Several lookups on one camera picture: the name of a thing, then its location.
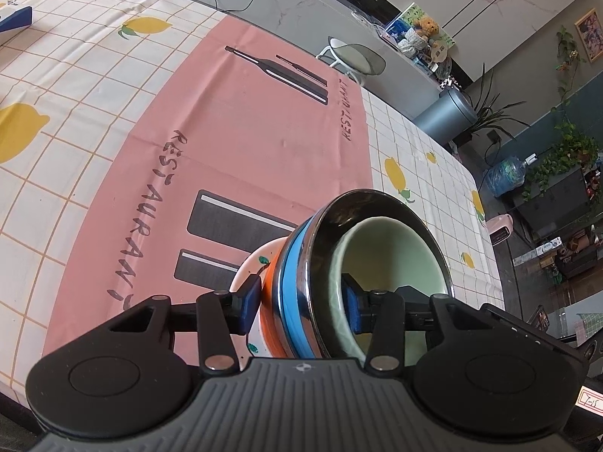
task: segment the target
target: picture frame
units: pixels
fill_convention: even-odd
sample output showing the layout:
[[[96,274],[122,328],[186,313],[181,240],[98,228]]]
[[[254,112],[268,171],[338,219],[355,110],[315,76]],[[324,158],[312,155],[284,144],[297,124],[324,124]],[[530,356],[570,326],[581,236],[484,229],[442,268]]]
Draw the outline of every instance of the picture frame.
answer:
[[[576,23],[576,30],[592,63],[603,55],[603,27],[595,8],[581,17]]]

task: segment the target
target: potted plant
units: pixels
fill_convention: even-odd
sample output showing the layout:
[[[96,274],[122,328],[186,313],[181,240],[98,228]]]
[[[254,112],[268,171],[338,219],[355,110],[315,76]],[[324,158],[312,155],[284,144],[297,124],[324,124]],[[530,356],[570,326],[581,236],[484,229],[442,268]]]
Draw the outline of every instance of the potted plant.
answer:
[[[462,131],[458,136],[454,138],[454,143],[457,146],[462,146],[463,144],[468,143],[471,140],[471,136],[475,134],[477,131],[482,129],[496,129],[501,131],[506,136],[511,139],[515,139],[514,136],[508,132],[504,127],[502,127],[499,123],[503,120],[513,120],[514,122],[518,122],[526,127],[529,127],[530,124],[523,122],[522,120],[515,119],[507,113],[507,110],[513,107],[517,107],[517,105],[525,104],[525,101],[515,102],[514,104],[507,104],[503,107],[496,108],[496,101],[498,100],[500,93],[497,93],[492,98],[490,97],[490,92],[492,90],[492,80],[494,78],[494,72],[490,73],[490,83],[488,84],[488,91],[486,95],[484,95],[484,82],[485,82],[485,64],[482,66],[482,80],[479,86],[479,98],[475,105],[469,95],[467,95],[473,110],[478,117],[477,122],[475,122],[471,127]]]
[[[569,172],[575,166],[589,169],[599,155],[599,144],[595,138],[578,131],[571,122],[563,121],[555,128],[561,131],[561,140],[553,144],[549,152],[526,172],[522,194],[526,202],[534,196],[534,184],[543,194],[549,188],[550,177]]]

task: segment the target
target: pink placemat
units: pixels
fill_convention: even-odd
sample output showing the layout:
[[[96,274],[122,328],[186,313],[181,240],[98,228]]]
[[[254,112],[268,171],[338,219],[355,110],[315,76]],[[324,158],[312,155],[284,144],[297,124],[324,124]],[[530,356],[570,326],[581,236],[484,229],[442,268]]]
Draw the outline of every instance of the pink placemat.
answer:
[[[365,187],[372,174],[360,87],[225,18],[115,158],[71,251],[44,353],[150,295],[192,302],[215,288],[191,282],[195,270],[187,267],[233,271],[243,262],[258,235],[250,228],[239,236],[240,226],[227,221],[233,212],[290,232],[333,197]],[[194,363],[187,342],[177,340],[177,351]]]

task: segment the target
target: green ceramic bowl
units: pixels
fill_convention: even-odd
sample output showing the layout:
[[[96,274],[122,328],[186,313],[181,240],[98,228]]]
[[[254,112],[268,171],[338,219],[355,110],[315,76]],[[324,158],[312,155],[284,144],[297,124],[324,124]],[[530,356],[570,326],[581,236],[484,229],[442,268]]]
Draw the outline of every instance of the green ceramic bowl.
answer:
[[[448,293],[436,257],[409,226],[391,217],[369,217],[352,227],[337,242],[329,264],[329,315],[340,348],[362,364],[371,335],[354,335],[348,325],[342,273],[351,274],[364,290],[412,286],[428,296]],[[427,352],[424,332],[407,331],[405,339],[405,365],[414,365]]]

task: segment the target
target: tablecloth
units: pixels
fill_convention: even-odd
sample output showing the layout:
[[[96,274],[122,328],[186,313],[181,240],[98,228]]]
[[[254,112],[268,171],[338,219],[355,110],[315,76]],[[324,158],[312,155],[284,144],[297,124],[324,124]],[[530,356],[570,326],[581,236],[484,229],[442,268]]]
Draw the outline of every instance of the tablecloth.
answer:
[[[0,49],[4,394],[26,406],[43,352],[148,295],[227,286],[351,188],[406,202],[455,296],[504,306],[473,178],[347,77],[191,0],[16,2],[34,23]]]

